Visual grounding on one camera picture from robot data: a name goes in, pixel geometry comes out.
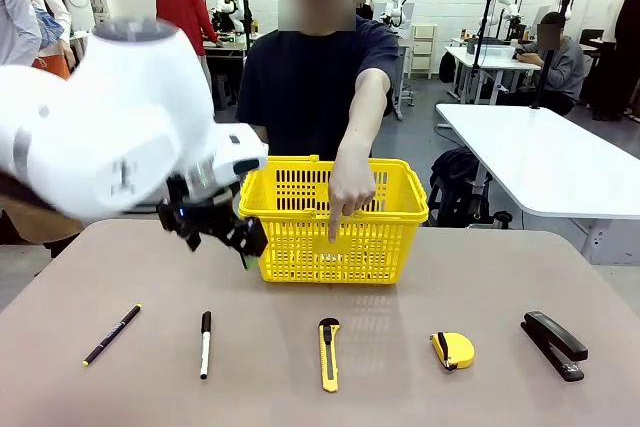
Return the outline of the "person in black clothes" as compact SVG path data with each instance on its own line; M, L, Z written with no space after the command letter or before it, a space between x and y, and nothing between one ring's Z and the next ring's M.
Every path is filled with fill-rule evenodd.
M624 0L616 23L616 94L613 118L618 120L628 108L640 79L640 0Z

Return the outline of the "seated person grey sweater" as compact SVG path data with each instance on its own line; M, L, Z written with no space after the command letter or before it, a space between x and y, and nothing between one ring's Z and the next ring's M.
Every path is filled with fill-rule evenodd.
M536 40L539 37L547 39L557 35L560 40L541 101L541 107L552 110L560 116L570 113L578 102L586 70L582 48L577 41L564 33L565 22L564 15L559 12L546 13L540 20L536 38ZM518 47L515 59L541 68L544 53L536 52L536 40Z

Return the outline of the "black stapler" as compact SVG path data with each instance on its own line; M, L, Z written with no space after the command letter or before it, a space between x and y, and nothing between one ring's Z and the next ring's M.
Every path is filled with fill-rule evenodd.
M588 349L567 329L540 311L526 312L520 326L565 382L584 379Z

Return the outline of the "person in red hoodie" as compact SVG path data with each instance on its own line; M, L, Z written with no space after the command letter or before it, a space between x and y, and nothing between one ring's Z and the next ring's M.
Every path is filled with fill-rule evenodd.
M213 97L204 38L217 44L219 36L211 23L205 0L156 0L156 17L181 29L187 36L201 64L210 97Z

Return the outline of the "yellow plastic shopping basket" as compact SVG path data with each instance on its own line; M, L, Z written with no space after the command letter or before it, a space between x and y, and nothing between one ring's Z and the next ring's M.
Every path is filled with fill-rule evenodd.
M394 284L418 228L427 220L427 194L410 165L370 162L373 200L342 219L331 242L332 163L317 156L271 156L241 188L239 213L258 218L268 245L258 260L267 282Z

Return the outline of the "white drawer cabinet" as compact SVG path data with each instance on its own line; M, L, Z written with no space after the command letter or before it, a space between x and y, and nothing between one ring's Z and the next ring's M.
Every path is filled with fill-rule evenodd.
M437 34L438 26L435 24L412 26L409 75L432 78Z

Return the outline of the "mannequin blue shirt brown apron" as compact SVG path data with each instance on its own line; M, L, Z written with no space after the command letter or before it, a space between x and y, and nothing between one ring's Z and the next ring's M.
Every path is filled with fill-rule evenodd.
M62 26L32 0L0 0L0 66L30 66L41 49L54 44ZM6 173L0 172L0 245L43 246L57 257L83 224L53 210Z

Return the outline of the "black backpack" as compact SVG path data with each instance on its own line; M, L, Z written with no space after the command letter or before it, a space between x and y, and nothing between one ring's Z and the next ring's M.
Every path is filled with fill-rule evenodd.
M448 150L435 160L427 201L435 226L466 228L471 224L493 223L488 198L493 180L490 173L482 177L482 192L473 193L479 166L479 160L468 147Z

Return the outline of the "white marker black cap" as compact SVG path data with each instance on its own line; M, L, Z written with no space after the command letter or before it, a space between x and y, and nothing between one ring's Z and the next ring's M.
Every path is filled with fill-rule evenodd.
M209 355L211 344L211 327L212 327L212 312L205 311L201 317L201 365L200 365L200 379L206 380L208 377L209 369Z

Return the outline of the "white background desk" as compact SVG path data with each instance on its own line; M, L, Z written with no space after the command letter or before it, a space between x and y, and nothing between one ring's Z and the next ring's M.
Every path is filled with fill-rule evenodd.
M496 105L500 92L514 92L523 74L533 74L541 68L535 64L514 59L514 49L509 46L481 47L479 56L471 54L463 46L446 46L456 66L461 68L454 76L457 94L449 94L461 104L479 104L482 86L492 81L492 90L488 103Z

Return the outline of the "person in navy t-shirt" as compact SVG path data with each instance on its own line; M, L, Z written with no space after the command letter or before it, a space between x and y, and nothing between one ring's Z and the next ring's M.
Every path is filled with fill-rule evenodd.
M273 156L336 159L357 76L367 68L390 79L398 41L383 24L356 14L354 0L280 0L278 28L249 50L237 118L257 128Z

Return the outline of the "person's left hand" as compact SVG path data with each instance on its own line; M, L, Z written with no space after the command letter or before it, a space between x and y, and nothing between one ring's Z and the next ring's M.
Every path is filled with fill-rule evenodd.
M331 243L337 240L343 217L369 204L376 193L373 173L367 162L347 165L336 162L329 181L329 227Z

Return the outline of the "yellow utility knife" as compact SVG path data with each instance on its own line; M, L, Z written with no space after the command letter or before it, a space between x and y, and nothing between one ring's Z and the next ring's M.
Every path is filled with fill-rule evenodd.
M327 393L338 391L338 367L336 356L336 334L340 322L336 318L324 318L319 322L319 346L322 389Z

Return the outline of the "person's left forearm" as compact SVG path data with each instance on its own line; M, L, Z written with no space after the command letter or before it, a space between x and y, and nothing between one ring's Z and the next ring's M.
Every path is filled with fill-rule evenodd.
M349 121L335 159L334 180L344 185L363 184L369 175L369 155L379 132L391 88L381 69L367 68L356 78Z

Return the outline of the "black pen yellow tips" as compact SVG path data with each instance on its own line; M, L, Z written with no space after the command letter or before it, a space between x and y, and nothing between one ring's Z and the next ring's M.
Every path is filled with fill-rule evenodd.
M82 364L89 366L108 347L121 331L140 313L141 304L134 305L131 310L115 325L115 327L103 338L96 347L85 357Z

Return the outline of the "yellow tape measure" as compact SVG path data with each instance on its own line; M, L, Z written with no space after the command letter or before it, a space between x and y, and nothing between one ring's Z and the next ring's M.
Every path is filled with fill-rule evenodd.
M448 372L469 368L475 358L472 342L456 332L436 332L430 336L431 345Z

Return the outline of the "mannequin white shirt orange pants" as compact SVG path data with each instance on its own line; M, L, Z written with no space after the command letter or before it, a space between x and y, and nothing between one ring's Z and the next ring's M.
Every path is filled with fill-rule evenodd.
M35 7L47 11L59 23L63 32L59 39L49 47L41 49L32 66L68 79L70 70L75 66L75 56L70 46L71 15L63 0L32 0Z

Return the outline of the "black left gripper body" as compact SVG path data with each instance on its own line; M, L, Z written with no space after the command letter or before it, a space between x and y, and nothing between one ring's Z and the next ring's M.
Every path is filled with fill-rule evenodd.
M233 209L234 196L240 190L239 182L218 188L212 196L204 200L193 200L188 196L186 180L180 175L172 175L166 184L169 199L156 206L158 218L165 231L175 232L180 237L181 229L190 226L200 235L215 237L233 248L230 233L240 219Z

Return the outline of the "black tripod stand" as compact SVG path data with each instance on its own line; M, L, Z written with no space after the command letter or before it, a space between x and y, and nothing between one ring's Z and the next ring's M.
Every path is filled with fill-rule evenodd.
M491 9L492 4L494 3L494 0L486 0L485 2L485 8L484 8L484 13L483 13L483 17L481 19L480 22L480 29L479 32L477 34L477 42L476 42L476 49L475 49L475 54L474 54L474 61L472 64L472 68L471 68L471 80L474 81L476 79L476 77L479 74L479 70L480 70L480 65L479 65L479 57L480 57L480 53L482 50L482 45L485 39L485 34L487 32L487 26L489 23L489 11Z

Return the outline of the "large white table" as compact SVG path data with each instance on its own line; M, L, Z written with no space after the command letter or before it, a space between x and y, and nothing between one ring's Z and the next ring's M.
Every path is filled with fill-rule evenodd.
M586 221L587 261L640 267L640 159L548 109L436 110L522 211Z

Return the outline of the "dark background work table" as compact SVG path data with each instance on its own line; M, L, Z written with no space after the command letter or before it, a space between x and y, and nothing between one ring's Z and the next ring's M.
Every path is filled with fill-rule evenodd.
M237 104L241 78L246 63L245 39L231 37L228 41L204 41L205 57L212 81L212 97L216 111Z

